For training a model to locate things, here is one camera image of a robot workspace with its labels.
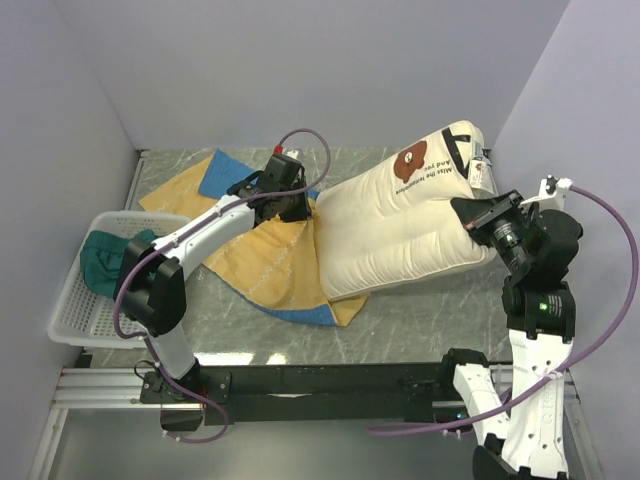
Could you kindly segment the cream pillow with bear print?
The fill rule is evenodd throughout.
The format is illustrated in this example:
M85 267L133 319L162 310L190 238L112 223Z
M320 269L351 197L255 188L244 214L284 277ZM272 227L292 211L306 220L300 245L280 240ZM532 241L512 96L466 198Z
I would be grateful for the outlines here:
M315 246L320 284L331 301L435 279L490 263L452 208L478 197L469 172L481 160L482 132L454 122L369 170L322 191Z

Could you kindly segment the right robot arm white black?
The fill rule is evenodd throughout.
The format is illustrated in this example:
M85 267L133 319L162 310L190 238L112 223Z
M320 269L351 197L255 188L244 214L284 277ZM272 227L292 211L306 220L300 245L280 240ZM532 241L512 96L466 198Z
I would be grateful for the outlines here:
M444 395L465 403L478 445L476 479L567 479L563 434L565 380L576 303L565 280L583 228L561 209L542 209L517 191L450 202L463 228L493 248L508 269L502 288L512 350L510 405L502 403L486 358L452 349L439 374Z

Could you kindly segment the blue and yellow pillowcase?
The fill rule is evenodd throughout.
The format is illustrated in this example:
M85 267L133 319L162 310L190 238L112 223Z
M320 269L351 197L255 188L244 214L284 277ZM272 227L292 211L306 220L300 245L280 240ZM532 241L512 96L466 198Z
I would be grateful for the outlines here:
M253 169L217 150L204 161L140 200L146 211L195 219ZM204 261L234 292L280 320L345 327L362 310L366 295L330 301L320 284L314 223L275 218L234 238Z

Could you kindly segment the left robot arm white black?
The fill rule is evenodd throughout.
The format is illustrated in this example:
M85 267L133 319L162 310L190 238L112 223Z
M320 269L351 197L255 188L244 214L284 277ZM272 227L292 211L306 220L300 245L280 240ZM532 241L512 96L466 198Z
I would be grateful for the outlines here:
M304 166L281 152L183 227L127 245L114 300L146 331L148 349L167 374L164 389L176 401L193 399L201 383L200 364L182 327L186 280L213 253L275 217L286 223L311 218Z

